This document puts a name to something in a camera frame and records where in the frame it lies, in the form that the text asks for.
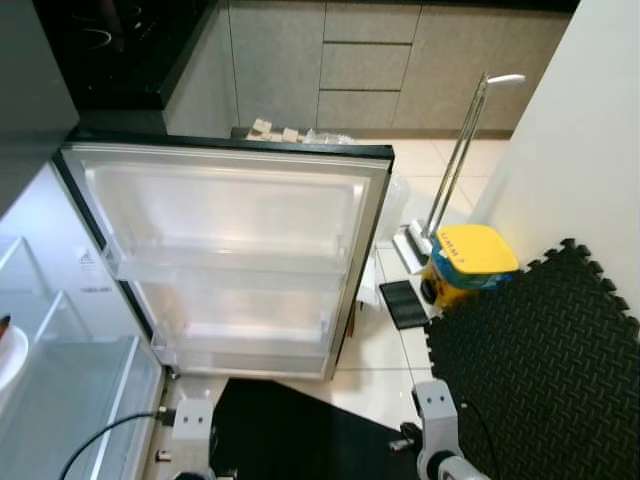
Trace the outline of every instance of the black rug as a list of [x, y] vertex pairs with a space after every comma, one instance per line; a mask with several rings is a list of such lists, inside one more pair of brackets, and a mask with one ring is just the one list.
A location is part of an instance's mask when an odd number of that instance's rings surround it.
[[229, 380], [214, 425], [214, 471], [238, 480], [418, 478], [415, 455], [387, 446], [400, 432], [275, 382]]
[[[562, 243], [433, 320], [433, 374], [457, 404], [478, 407], [503, 479], [637, 479], [638, 322], [589, 251]], [[473, 411], [460, 413], [459, 431], [465, 455], [497, 478]]]

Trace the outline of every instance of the tiled floor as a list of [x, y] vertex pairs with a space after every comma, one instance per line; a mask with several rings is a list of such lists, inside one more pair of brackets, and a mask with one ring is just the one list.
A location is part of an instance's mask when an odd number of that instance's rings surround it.
[[[441, 176], [455, 145], [449, 140], [366, 140], [367, 144], [392, 144], [394, 171], [412, 189], [402, 222], [424, 218], [440, 185]], [[482, 194], [498, 164], [506, 141], [476, 140], [472, 143], [462, 176], [444, 223], [463, 223]], [[404, 280], [408, 274], [390, 242], [376, 251], [376, 283]], [[283, 382], [297, 390], [392, 428], [403, 421], [418, 421], [411, 388], [431, 378], [430, 361], [421, 328], [398, 332], [381, 306], [365, 307], [356, 316], [355, 333], [347, 338], [330, 383]]]

